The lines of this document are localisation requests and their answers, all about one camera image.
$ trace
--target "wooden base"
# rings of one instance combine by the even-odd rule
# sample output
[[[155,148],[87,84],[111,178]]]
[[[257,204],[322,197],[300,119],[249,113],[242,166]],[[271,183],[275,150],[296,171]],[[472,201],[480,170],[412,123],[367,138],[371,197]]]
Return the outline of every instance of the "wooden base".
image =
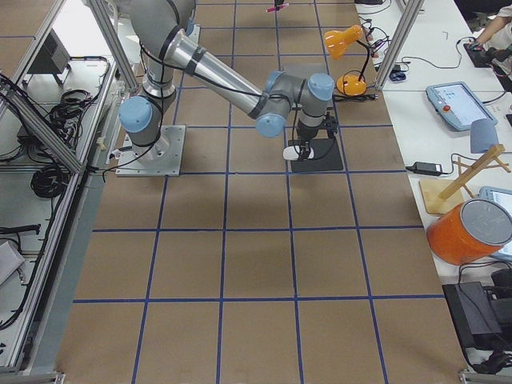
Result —
[[[458,190],[448,199],[439,198],[439,194],[451,184],[453,180],[423,179],[419,181],[425,210],[429,214],[445,214],[452,208],[464,202],[462,192]]]

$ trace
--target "lamp shade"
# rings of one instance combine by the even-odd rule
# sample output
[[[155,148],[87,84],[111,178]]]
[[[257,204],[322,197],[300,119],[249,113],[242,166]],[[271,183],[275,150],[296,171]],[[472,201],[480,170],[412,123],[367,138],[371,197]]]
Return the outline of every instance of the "lamp shade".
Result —
[[[334,59],[341,58],[350,44],[362,37],[361,26],[352,26],[348,30],[330,30],[323,35],[327,52]]]
[[[483,154],[498,144],[498,134],[490,118],[481,118],[471,124],[470,148],[472,154]]]

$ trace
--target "blue joint cap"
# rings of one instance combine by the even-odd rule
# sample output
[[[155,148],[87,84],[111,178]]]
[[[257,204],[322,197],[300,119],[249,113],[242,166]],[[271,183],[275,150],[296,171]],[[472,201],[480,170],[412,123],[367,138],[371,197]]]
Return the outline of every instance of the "blue joint cap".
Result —
[[[275,138],[285,127],[286,119],[280,114],[264,114],[256,119],[256,130],[266,138]]]
[[[190,36],[192,34],[192,32],[194,32],[194,28],[195,28],[194,20],[189,18],[189,23],[186,26],[186,35]]]
[[[281,76],[282,74],[284,74],[284,72],[280,70],[275,70],[269,75],[269,78],[266,80],[265,84],[265,92],[269,92],[272,89],[275,82],[278,80],[278,77]]]
[[[333,97],[334,80],[328,74],[312,74],[307,85],[317,99],[328,102]]]
[[[151,103],[141,96],[133,96],[119,107],[119,120],[131,134],[142,132],[153,118]]]

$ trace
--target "wooden stand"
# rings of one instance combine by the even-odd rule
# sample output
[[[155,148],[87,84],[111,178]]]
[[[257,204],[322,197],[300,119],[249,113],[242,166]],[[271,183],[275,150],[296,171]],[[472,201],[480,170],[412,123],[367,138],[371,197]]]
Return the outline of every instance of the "wooden stand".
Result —
[[[452,182],[450,180],[420,180],[419,187],[422,192],[426,212],[429,214],[445,214],[457,204],[463,202],[464,197],[460,191],[461,188],[464,188],[468,194],[473,197],[473,194],[466,184],[481,170],[501,167],[506,172],[510,173],[511,170],[508,164],[502,162],[498,157],[503,152],[505,152],[503,144],[496,144],[489,148],[489,150],[471,166],[462,163],[460,159],[457,162],[453,162],[458,166],[459,176]],[[497,164],[489,166],[491,162],[496,162]]]

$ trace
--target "lamp base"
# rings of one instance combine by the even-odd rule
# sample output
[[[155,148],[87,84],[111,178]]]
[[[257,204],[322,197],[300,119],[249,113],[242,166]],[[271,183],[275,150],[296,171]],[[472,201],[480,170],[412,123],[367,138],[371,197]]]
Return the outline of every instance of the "lamp base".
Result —
[[[457,190],[448,199],[439,198],[439,194],[451,184],[453,180],[423,179],[419,181],[425,210],[428,214],[445,214],[461,202],[464,202],[462,192]]]
[[[355,74],[346,74],[336,81],[336,88],[346,96],[360,96],[366,92],[366,83]]]

